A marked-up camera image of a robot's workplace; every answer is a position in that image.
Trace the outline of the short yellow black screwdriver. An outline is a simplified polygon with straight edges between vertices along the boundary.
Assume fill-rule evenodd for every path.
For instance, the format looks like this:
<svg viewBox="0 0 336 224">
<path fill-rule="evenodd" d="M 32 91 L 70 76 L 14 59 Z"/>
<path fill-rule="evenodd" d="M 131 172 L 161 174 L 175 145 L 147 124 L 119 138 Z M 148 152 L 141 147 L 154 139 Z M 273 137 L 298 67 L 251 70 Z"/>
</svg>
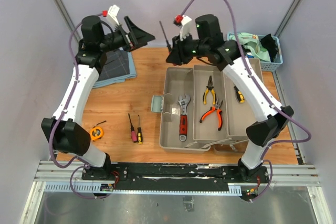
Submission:
<svg viewBox="0 0 336 224">
<path fill-rule="evenodd" d="M 234 90 L 235 90 L 237 101 L 239 103 L 244 103 L 245 102 L 245 98 L 244 98 L 242 92 L 236 86 L 234 86 Z"/>
</svg>

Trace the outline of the orange tape measure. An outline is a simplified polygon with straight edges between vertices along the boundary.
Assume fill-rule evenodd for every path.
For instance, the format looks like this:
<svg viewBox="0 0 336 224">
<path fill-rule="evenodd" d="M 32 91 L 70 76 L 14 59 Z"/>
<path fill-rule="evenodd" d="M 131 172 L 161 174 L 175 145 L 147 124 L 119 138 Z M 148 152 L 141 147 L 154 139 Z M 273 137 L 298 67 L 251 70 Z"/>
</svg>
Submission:
<svg viewBox="0 0 336 224">
<path fill-rule="evenodd" d="M 90 130 L 90 136 L 91 136 L 91 140 L 93 142 L 101 139 L 104 136 L 104 131 L 101 127 L 102 124 L 106 123 L 105 121 L 99 122 L 97 123 L 91 130 Z"/>
</svg>

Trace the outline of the red handled adjustable wrench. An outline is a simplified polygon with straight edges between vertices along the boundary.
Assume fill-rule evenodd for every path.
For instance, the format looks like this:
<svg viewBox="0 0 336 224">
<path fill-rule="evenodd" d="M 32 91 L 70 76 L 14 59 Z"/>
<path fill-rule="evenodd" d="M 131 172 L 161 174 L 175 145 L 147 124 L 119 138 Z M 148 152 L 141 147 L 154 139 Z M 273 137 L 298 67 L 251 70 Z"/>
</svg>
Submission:
<svg viewBox="0 0 336 224">
<path fill-rule="evenodd" d="M 179 140 L 185 142 L 187 139 L 187 106 L 190 103 L 191 97 L 185 94 L 183 97 L 180 95 L 178 97 L 178 104 L 181 107 L 180 113 L 180 124 L 179 124 Z"/>
</svg>

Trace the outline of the grey plastic tool box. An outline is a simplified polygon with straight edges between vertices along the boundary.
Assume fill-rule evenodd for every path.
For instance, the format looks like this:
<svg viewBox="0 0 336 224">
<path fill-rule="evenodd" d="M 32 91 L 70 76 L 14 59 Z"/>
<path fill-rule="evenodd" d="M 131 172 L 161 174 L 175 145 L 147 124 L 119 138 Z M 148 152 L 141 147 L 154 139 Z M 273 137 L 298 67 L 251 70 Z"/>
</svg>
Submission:
<svg viewBox="0 0 336 224">
<path fill-rule="evenodd" d="M 159 145 L 165 151 L 204 153 L 213 145 L 245 143 L 246 128 L 256 119 L 246 98 L 239 103 L 234 83 L 216 67 L 169 67 L 163 95 L 152 98 L 152 111 L 161 114 Z M 179 140 L 179 96 L 191 97 L 187 106 L 187 139 Z"/>
</svg>

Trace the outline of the long yellow black screwdriver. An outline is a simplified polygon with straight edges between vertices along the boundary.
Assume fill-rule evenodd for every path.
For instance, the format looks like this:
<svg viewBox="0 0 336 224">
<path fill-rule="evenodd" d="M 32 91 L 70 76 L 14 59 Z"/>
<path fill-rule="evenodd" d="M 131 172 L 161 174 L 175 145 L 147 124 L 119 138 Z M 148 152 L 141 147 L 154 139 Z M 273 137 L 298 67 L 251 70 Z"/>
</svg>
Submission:
<svg viewBox="0 0 336 224">
<path fill-rule="evenodd" d="M 141 124 L 140 124 L 140 116 L 139 115 L 138 115 L 137 138 L 138 138 L 138 144 L 143 144 L 143 135 L 142 135 L 142 128 L 141 128 Z"/>
</svg>

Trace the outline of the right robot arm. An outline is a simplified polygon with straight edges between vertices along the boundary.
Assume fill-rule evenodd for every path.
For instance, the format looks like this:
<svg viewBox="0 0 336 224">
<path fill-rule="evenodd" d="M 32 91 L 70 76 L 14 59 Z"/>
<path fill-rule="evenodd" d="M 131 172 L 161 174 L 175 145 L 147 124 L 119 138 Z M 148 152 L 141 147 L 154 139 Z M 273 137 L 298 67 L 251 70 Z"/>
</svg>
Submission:
<svg viewBox="0 0 336 224">
<path fill-rule="evenodd" d="M 174 24 L 180 28 L 180 33 L 172 39 L 166 62 L 181 66 L 194 57 L 207 57 L 242 92 L 256 119 L 246 129 L 248 144 L 238 161 L 238 177 L 250 182 L 262 166 L 266 148 L 293 116 L 293 109 L 283 106 L 271 95 L 239 49 L 238 40 L 223 38 L 216 16 L 207 14 L 196 19 L 198 39 L 190 34 L 191 23 L 192 19 L 186 15 L 175 17 Z"/>
</svg>

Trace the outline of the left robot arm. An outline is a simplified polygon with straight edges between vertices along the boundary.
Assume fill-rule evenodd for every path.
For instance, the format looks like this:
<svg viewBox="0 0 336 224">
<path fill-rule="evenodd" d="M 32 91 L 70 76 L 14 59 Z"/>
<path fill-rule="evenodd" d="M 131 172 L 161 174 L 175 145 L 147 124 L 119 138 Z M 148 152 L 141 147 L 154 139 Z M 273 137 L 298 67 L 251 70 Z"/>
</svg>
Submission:
<svg viewBox="0 0 336 224">
<path fill-rule="evenodd" d="M 90 133 L 81 126 L 89 94 L 106 64 L 107 53 L 118 49 L 132 52 L 155 40 L 154 35 L 139 28 L 128 16 L 124 21 L 128 31 L 116 25 L 108 34 L 103 28 L 109 24 L 101 20 L 100 14 L 87 16 L 76 26 L 81 29 L 82 40 L 78 52 L 71 54 L 73 72 L 69 86 L 52 117 L 41 122 L 54 164 L 62 169 L 69 166 L 57 162 L 55 151 L 71 154 L 73 159 L 83 162 L 85 174 L 94 179 L 108 180 L 113 171 L 109 154 L 94 146 Z"/>
</svg>

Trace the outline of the pink handled screwdriver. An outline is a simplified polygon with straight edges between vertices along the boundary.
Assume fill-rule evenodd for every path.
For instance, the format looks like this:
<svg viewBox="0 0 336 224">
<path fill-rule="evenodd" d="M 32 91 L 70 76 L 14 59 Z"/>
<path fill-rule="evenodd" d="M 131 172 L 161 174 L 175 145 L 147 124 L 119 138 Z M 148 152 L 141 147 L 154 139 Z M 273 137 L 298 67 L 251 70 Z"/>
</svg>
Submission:
<svg viewBox="0 0 336 224">
<path fill-rule="evenodd" d="M 131 139 L 132 139 L 132 142 L 133 143 L 137 143 L 138 142 L 137 134 L 136 134 L 134 126 L 132 124 L 130 114 L 128 114 L 128 117 L 129 117 L 129 121 L 130 121 L 130 130 L 131 130 Z"/>
</svg>

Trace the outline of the red handled screwdriver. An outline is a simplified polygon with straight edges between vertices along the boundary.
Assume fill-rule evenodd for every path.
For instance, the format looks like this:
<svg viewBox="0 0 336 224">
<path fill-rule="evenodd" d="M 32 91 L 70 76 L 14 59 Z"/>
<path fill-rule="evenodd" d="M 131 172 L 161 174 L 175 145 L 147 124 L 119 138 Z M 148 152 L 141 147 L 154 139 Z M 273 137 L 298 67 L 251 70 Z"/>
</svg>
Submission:
<svg viewBox="0 0 336 224">
<path fill-rule="evenodd" d="M 169 43 L 169 40 L 168 40 L 168 38 L 167 38 L 167 35 L 166 35 L 166 32 L 165 32 L 165 30 L 164 30 L 164 27 L 163 27 L 163 24 L 162 24 L 162 21 L 161 21 L 161 20 L 159 21 L 159 24 L 160 24 L 160 27 L 161 27 L 161 30 L 162 30 L 162 33 L 163 33 L 163 36 L 164 36 L 164 39 L 165 39 L 165 42 L 166 42 L 166 47 L 167 47 L 169 53 L 171 53 L 171 51 L 172 51 L 172 47 L 171 47 L 171 45 L 170 45 L 170 43 Z"/>
</svg>

